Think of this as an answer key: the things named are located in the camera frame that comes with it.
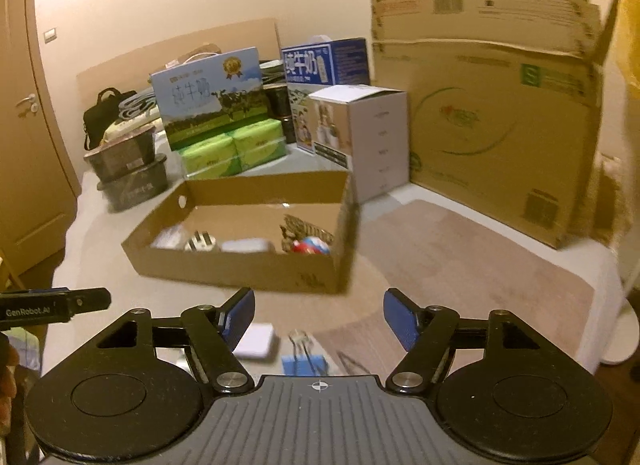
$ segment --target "wooden door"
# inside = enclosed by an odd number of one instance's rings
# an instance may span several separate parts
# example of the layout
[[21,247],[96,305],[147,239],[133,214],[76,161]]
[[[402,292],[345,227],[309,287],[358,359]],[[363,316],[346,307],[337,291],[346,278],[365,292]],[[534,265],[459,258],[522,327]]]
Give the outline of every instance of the wooden door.
[[64,248],[76,209],[40,106],[25,2],[0,0],[0,251],[16,274]]

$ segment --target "qr code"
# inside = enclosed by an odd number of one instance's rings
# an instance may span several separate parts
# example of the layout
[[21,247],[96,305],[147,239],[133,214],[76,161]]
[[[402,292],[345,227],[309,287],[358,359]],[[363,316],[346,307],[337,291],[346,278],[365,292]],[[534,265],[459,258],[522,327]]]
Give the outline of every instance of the qr code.
[[547,193],[533,190],[527,196],[524,218],[545,229],[551,229],[558,215],[558,200]]
[[462,10],[463,0],[433,0],[434,14],[455,14]]

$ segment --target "black bag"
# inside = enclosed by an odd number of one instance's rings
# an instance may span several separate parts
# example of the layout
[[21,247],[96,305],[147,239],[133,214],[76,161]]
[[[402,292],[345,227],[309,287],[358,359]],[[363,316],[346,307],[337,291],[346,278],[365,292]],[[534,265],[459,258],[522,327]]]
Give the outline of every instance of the black bag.
[[[109,95],[103,100],[102,96],[108,91],[113,92],[113,95]],[[89,151],[100,145],[104,132],[118,119],[120,113],[118,104],[135,94],[135,90],[120,93],[115,88],[106,88],[98,93],[98,101],[95,106],[84,112],[85,150]]]

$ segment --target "blue milk box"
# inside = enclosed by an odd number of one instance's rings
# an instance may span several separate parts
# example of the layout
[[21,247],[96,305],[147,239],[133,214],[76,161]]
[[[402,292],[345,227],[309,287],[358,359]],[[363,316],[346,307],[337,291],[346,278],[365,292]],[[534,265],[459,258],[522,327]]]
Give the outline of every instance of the blue milk box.
[[151,75],[172,150],[266,119],[256,48],[213,55]]
[[309,93],[334,84],[370,84],[364,38],[303,44],[282,49],[296,142],[313,152],[308,125]]

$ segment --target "light switch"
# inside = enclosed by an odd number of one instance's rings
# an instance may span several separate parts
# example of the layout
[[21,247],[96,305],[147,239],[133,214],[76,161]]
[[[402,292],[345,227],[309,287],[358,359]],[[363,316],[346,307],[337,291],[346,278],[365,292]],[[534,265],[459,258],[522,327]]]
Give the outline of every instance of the light switch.
[[52,28],[51,30],[47,30],[44,33],[44,43],[47,44],[48,42],[53,41],[55,38],[57,38],[57,36],[58,34],[55,28]]

